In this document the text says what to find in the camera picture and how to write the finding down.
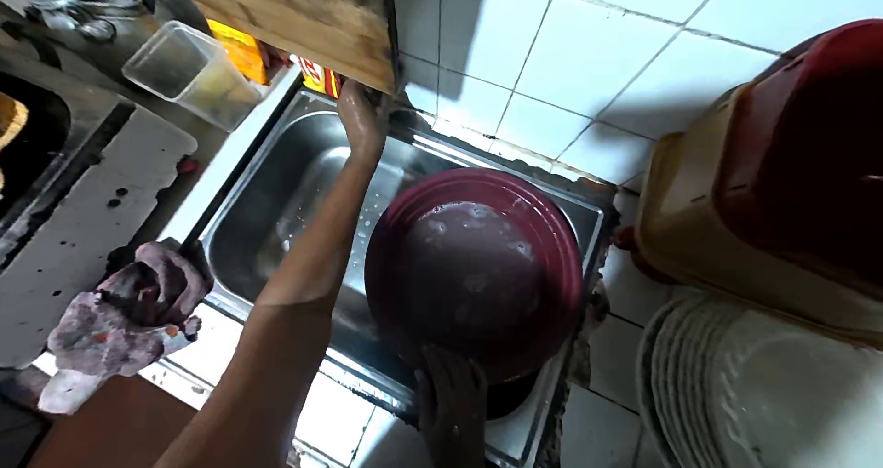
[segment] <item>sink basin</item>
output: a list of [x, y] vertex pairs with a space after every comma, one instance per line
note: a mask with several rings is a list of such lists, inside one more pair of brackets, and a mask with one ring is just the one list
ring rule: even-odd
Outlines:
[[[593, 256], [602, 223], [600, 208], [510, 169], [504, 166], [505, 161], [464, 147], [430, 131], [391, 129], [362, 204], [333, 314], [331, 342], [320, 368], [338, 383], [406, 420], [416, 412], [413, 371], [378, 333], [365, 297], [363, 270], [368, 239], [392, 199], [415, 181], [447, 169], [482, 166], [509, 171], [536, 184], [558, 204], [574, 228], [584, 269]], [[215, 277], [208, 303], [239, 320], [247, 318], [292, 237], [329, 192], [348, 155], [334, 101], [299, 91], [201, 234]], [[563, 354], [540, 369], [520, 405], [488, 422], [488, 452], [498, 464], [523, 466], [531, 458], [531, 446], [535, 448], [539, 441]], [[512, 431], [515, 423], [520, 428], [517, 434]]]

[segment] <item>clear plastic container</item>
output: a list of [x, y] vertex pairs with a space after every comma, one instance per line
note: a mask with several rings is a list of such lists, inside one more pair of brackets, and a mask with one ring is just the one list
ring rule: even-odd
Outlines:
[[123, 66], [123, 75], [227, 131], [260, 101], [217, 40], [182, 22], [164, 24]]

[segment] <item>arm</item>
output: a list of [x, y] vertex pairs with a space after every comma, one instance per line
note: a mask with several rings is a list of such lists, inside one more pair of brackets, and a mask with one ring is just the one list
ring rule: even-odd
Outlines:
[[364, 87], [344, 84], [338, 111], [350, 157], [319, 211], [270, 278], [205, 406], [155, 468], [281, 466], [331, 336], [359, 210], [386, 132]]

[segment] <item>person's right hand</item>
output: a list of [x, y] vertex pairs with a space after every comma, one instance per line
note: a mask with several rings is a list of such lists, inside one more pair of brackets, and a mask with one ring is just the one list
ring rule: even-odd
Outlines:
[[419, 427], [433, 463], [436, 468], [481, 468], [485, 461], [485, 373], [474, 361], [445, 349], [424, 347], [423, 355], [432, 383], [417, 370]]
[[386, 142], [392, 99], [383, 94], [378, 106], [367, 98], [365, 86], [347, 79], [337, 100], [337, 113], [350, 142], [350, 157], [376, 165]]

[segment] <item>white plate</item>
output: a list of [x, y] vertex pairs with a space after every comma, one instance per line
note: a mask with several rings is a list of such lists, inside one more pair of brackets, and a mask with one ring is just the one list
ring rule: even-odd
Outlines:
[[745, 309], [734, 304], [713, 302], [709, 300], [703, 305], [708, 313], [707, 320], [700, 322], [696, 330], [696, 343], [686, 356], [687, 371], [682, 376], [686, 381], [684, 388], [687, 402], [686, 416], [692, 433], [696, 435], [700, 452], [705, 456], [712, 468], [723, 468], [724, 462], [711, 430], [711, 420], [706, 414], [706, 395], [708, 391], [706, 361], [714, 356], [723, 332], [733, 320]]
[[686, 390], [682, 387], [680, 380], [680, 372], [683, 367], [683, 361], [689, 352], [687, 344], [690, 342], [690, 335], [696, 330], [696, 325], [705, 315], [705, 303], [697, 304], [690, 313], [685, 315], [674, 335], [672, 335], [672, 345], [669, 347], [668, 365], [666, 366], [665, 384], [668, 392], [668, 408], [671, 415], [672, 432], [675, 437], [675, 452], [680, 452], [681, 458], [689, 460], [689, 466], [697, 466], [706, 468], [707, 463], [701, 456], [699, 445], [690, 438], [695, 437], [690, 432], [690, 418], [683, 413], [681, 404], [685, 401], [683, 397]]
[[883, 353], [747, 312], [710, 372], [714, 430], [731, 468], [883, 462]]
[[694, 394], [701, 384], [701, 378], [696, 375], [695, 364], [697, 356], [704, 350], [700, 347], [702, 337], [714, 328], [713, 322], [721, 316], [718, 313], [716, 304], [701, 304], [696, 308], [694, 317], [685, 324], [689, 326], [682, 333], [683, 347], [680, 358], [677, 363], [677, 376], [675, 384], [677, 384], [676, 405], [678, 410], [678, 418], [684, 430], [686, 440], [690, 449], [696, 453], [696, 457], [700, 461], [700, 465], [704, 468], [718, 468], [719, 464], [712, 462], [712, 455], [707, 450], [707, 446], [701, 438], [700, 423], [696, 421], [693, 414], [695, 406]]
[[654, 404], [656, 412], [659, 416], [659, 422], [662, 425], [662, 432], [665, 434], [668, 445], [675, 452], [675, 457], [680, 466], [684, 468], [692, 468], [696, 466], [692, 457], [688, 456], [682, 449], [682, 443], [679, 442], [680, 436], [676, 432], [675, 418], [676, 414], [674, 406], [671, 404], [668, 394], [668, 361], [671, 357], [671, 347], [675, 345], [677, 340], [673, 337], [677, 335], [677, 330], [681, 326], [684, 318], [690, 314], [699, 304], [701, 299], [690, 299], [679, 304], [674, 311], [662, 323], [662, 328], [656, 337], [653, 355], [653, 370], [651, 372], [651, 386], [654, 392]]
[[640, 408], [641, 418], [644, 420], [646, 431], [650, 435], [650, 440], [656, 447], [656, 451], [661, 454], [662, 462], [666, 465], [666, 468], [680, 468], [680, 464], [677, 462], [671, 446], [668, 445], [665, 433], [662, 432], [662, 425], [654, 403], [651, 375], [656, 337], [665, 319], [678, 305], [679, 303], [671, 302], [659, 308], [650, 320], [650, 323], [644, 328], [641, 343], [637, 348], [637, 404]]

